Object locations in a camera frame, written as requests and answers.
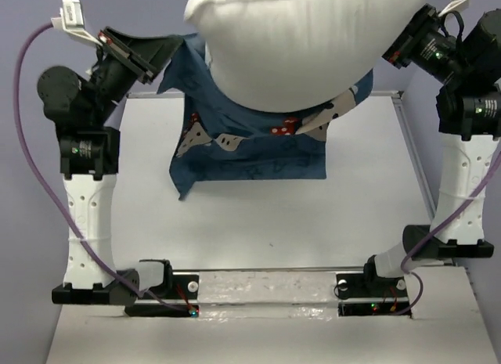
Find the blue letter-print pillowcase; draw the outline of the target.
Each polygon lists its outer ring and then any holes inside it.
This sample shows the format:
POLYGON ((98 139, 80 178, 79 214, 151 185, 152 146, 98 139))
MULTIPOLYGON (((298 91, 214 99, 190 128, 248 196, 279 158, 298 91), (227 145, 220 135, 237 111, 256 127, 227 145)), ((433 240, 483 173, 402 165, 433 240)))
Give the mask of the blue letter-print pillowcase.
POLYGON ((184 94, 182 130, 169 166, 179 198, 184 200, 198 182, 325 179, 330 122, 369 96, 373 73, 318 106, 268 114, 225 97, 205 56, 201 36, 182 36, 158 88, 184 94))

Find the white pillow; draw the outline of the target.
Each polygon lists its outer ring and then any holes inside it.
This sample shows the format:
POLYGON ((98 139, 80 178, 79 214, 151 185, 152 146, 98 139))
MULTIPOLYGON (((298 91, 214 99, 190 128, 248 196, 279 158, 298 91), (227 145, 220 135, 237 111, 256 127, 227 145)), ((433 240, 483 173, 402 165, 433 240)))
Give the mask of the white pillow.
POLYGON ((184 18, 234 103, 270 113, 333 99, 369 73, 426 0, 188 0, 184 18))

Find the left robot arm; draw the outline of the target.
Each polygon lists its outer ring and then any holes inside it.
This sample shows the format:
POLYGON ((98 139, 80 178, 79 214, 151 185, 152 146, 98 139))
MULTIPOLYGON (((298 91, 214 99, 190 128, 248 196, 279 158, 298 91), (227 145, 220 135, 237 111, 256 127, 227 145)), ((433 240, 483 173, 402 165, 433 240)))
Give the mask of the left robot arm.
POLYGON ((167 260, 142 260, 124 270, 114 264, 111 218, 121 133, 107 121, 132 86, 153 82, 181 44, 176 35, 137 38, 106 28, 89 78, 54 66, 38 79, 44 115, 55 125, 70 226, 67 268, 52 290, 57 305, 128 307, 142 298, 163 301, 172 291, 167 260))

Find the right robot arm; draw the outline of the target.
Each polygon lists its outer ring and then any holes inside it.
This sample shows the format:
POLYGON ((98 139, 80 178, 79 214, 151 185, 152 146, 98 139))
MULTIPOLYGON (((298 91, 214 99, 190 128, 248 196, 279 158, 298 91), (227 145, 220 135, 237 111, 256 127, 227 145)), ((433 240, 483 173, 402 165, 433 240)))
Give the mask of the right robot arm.
POLYGON ((482 215, 485 187, 500 165, 492 157, 500 142, 500 11, 486 12, 469 34, 462 16, 457 36, 444 14, 424 5, 384 59, 397 68, 415 63, 442 87, 436 97, 442 138, 442 178, 431 225, 408 225, 402 241, 368 259, 362 289, 378 295, 390 279, 435 260, 490 258, 482 215))

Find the aluminium back table rail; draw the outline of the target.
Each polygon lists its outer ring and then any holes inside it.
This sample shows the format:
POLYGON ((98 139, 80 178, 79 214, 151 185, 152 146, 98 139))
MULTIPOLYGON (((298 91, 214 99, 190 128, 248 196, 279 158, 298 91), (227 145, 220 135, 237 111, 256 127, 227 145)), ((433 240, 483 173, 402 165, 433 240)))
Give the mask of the aluminium back table rail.
MULTIPOLYGON (((169 90, 167 92, 157 94, 155 92, 130 92, 127 97, 129 99, 176 99, 182 98, 184 94, 179 90, 169 90)), ((401 96, 401 92, 399 91, 375 91, 373 90, 370 93, 370 96, 389 96, 389 97, 397 97, 401 96)))

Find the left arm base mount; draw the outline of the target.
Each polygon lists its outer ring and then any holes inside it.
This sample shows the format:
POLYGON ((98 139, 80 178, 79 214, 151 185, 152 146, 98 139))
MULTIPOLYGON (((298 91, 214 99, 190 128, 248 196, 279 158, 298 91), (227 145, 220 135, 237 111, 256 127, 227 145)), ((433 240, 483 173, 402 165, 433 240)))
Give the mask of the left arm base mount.
POLYGON ((172 285, 158 286, 153 292, 162 299, 168 307, 145 295, 132 306, 125 307, 128 317, 143 318, 197 318, 200 314, 198 293, 200 275, 195 272, 175 272, 172 285))

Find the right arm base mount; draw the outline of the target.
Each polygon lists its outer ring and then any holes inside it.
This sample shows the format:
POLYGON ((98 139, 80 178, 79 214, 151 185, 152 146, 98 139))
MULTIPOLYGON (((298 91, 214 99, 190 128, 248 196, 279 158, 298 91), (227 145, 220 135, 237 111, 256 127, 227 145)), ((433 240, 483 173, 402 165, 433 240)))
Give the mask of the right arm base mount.
POLYGON ((333 293, 340 317, 389 316, 402 311, 411 315, 406 311, 410 302, 403 278, 367 280, 361 272, 342 272, 336 281, 333 293))

